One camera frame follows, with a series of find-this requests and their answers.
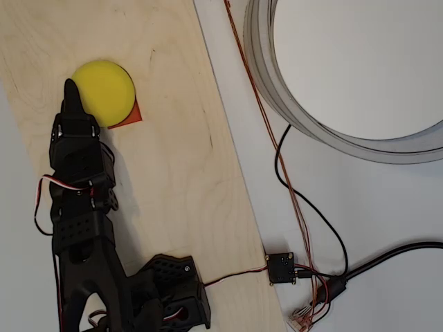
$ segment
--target connector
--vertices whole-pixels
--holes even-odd
[[[308,332],[312,327],[312,322],[306,319],[306,314],[311,310],[311,306],[296,309],[287,319],[288,325],[295,332]]]
[[[296,283],[296,274],[293,268],[293,253],[266,255],[269,281],[271,284]]]

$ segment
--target white surface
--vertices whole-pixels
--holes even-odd
[[[275,53],[317,121],[398,138],[443,120],[442,31],[439,0],[278,0]]]
[[[271,142],[237,53],[222,0],[195,0],[230,123],[243,175],[267,252],[293,250],[305,259],[286,189],[273,173]],[[246,0],[231,2],[242,30]],[[286,123],[269,111],[278,137]],[[292,129],[283,147],[290,177],[336,226],[350,263],[410,240],[443,240],[443,161],[382,165],[342,154]],[[315,212],[302,203],[318,267],[338,270],[341,248]],[[410,252],[352,280],[313,331],[439,331],[443,324],[438,286],[443,252]],[[309,282],[278,285],[284,314],[304,304]]]
[[[58,329],[51,239],[33,222],[37,178],[0,83],[0,322],[2,331]],[[51,228],[45,204],[42,226]]]

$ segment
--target plywood board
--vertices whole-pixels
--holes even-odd
[[[120,209],[111,220],[127,273],[161,252],[192,255],[205,282],[263,265],[192,0],[0,0],[0,78],[36,174],[51,173],[64,80],[95,59],[128,71],[143,117],[103,135],[116,153]],[[208,296],[211,331],[284,330],[266,273]]]

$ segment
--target yellow foam ball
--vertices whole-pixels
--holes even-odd
[[[72,80],[84,111],[96,117],[101,127],[122,122],[134,107],[136,93],[131,77],[113,62],[88,62],[74,72]]]

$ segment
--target robotic hand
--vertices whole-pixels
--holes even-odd
[[[49,157],[55,178],[84,188],[73,191],[50,185],[63,332],[79,331],[84,306],[93,293],[104,302],[107,315],[88,331],[186,332],[200,324],[209,329],[208,298],[192,257],[157,255],[135,275],[125,275],[113,223],[107,217],[110,209],[118,209],[112,190],[115,157],[100,142],[98,123],[84,112],[73,80],[64,85]]]

